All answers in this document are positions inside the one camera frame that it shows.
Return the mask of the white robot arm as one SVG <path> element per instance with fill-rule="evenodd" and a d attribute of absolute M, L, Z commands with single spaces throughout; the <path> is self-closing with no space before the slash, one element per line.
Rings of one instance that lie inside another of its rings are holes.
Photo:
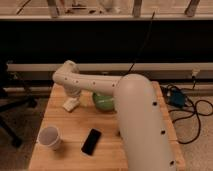
<path fill-rule="evenodd" d="M 163 114 L 148 78 L 80 74 L 77 64 L 68 60 L 55 71 L 53 80 L 71 96 L 77 90 L 88 90 L 114 97 L 128 171 L 177 171 Z"/>

